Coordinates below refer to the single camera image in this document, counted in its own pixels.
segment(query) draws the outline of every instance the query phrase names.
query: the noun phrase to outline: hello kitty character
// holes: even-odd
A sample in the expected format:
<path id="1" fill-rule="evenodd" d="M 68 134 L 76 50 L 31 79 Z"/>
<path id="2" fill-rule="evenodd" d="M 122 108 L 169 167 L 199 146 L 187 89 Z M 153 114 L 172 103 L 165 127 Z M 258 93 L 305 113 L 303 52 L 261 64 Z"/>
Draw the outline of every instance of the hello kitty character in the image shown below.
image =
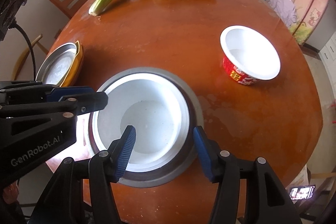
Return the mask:
<path id="1" fill-rule="evenodd" d="M 319 21 L 321 16 L 321 12 L 318 11 L 316 8 L 310 13 L 310 20 L 308 20 L 308 24 L 310 26 L 315 26 L 316 23 Z"/>

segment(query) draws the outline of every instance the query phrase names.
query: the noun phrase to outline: round table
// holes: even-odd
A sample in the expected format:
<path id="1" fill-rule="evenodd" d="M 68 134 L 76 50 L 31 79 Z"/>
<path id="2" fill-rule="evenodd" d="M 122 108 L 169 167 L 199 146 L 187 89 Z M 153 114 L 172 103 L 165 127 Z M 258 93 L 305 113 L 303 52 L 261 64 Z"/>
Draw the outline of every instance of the round table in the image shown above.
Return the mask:
<path id="1" fill-rule="evenodd" d="M 134 67 L 170 71 L 197 95 L 210 139 L 237 158 L 266 158 L 285 186 L 296 177 L 318 141 L 322 113 L 299 46 L 264 0 L 114 0 L 98 17 L 88 14 L 93 1 L 79 9 L 51 48 L 76 40 L 83 45 L 76 85 L 97 90 L 111 76 Z M 253 28 L 271 41 L 281 61 L 275 79 L 244 86 L 224 72 L 219 37 L 231 25 Z M 47 164 L 55 171 L 67 156 L 89 158 L 81 122 L 77 143 Z M 112 188 L 120 217 L 128 223 L 204 224 L 217 184 L 207 180 L 195 160 L 165 185 Z M 245 188 L 241 181 L 238 216 L 244 214 Z M 88 181 L 84 200 L 90 204 Z"/>

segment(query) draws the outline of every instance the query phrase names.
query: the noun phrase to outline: smartphone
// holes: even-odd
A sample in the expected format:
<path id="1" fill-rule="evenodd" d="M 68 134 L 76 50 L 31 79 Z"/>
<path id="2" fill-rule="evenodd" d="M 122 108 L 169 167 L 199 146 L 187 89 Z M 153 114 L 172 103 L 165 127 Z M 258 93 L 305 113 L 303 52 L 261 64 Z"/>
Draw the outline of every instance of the smartphone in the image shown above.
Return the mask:
<path id="1" fill-rule="evenodd" d="M 289 192 L 289 197 L 291 200 L 308 199 L 313 196 L 314 189 L 315 185 L 293 187 Z"/>

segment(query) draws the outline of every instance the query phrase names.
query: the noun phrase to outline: screw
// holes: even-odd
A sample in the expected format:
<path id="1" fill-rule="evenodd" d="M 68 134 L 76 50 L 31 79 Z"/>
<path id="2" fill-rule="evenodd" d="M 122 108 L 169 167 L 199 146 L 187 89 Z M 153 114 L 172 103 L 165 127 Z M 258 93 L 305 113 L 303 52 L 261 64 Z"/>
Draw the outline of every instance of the screw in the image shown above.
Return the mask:
<path id="1" fill-rule="evenodd" d="M 103 150 L 103 151 L 100 151 L 100 152 L 99 152 L 99 157 L 102 157 L 102 158 L 104 158 L 104 157 L 106 157 L 108 154 L 109 154 L 109 152 L 108 152 L 108 151 L 106 151 L 106 150 Z"/>
<path id="2" fill-rule="evenodd" d="M 72 118 L 73 116 L 74 116 L 74 114 L 71 113 L 71 112 L 64 112 L 64 113 L 63 113 L 63 117 L 64 117 L 64 118 Z"/>
<path id="3" fill-rule="evenodd" d="M 228 157 L 228 156 L 230 155 L 230 152 L 229 152 L 229 151 L 226 151 L 226 150 L 222 150 L 222 151 L 220 152 L 220 155 L 221 155 L 222 157 Z"/>
<path id="4" fill-rule="evenodd" d="M 260 164 L 265 164 L 265 163 L 266 163 L 266 160 L 265 160 L 263 157 L 259 157 L 259 158 L 257 158 L 257 161 L 258 161 Z"/>
<path id="5" fill-rule="evenodd" d="M 70 157 L 67 157 L 63 160 L 64 164 L 70 164 L 71 162 L 72 162 L 72 158 L 70 158 Z"/>

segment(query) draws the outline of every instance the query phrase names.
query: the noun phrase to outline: floor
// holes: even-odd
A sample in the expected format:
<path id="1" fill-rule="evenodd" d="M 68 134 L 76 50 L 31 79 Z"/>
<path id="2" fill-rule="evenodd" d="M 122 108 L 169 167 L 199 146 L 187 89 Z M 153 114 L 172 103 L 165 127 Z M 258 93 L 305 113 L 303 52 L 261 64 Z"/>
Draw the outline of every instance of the floor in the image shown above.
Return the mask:
<path id="1" fill-rule="evenodd" d="M 334 94 L 322 61 L 308 55 L 305 55 L 305 58 L 316 83 L 323 115 L 321 136 L 307 167 L 312 173 L 330 172 L 336 166 L 336 124 L 332 123 L 336 120 L 336 111 L 335 108 L 330 107 L 334 101 Z M 51 175 L 47 165 L 43 164 L 24 176 L 20 180 L 19 202 L 36 203 Z M 322 181 L 316 180 L 312 183 L 318 186 Z M 33 207 L 23 208 L 24 214 L 28 216 L 32 210 Z M 308 223 L 311 222 L 303 220 L 303 224 Z"/>

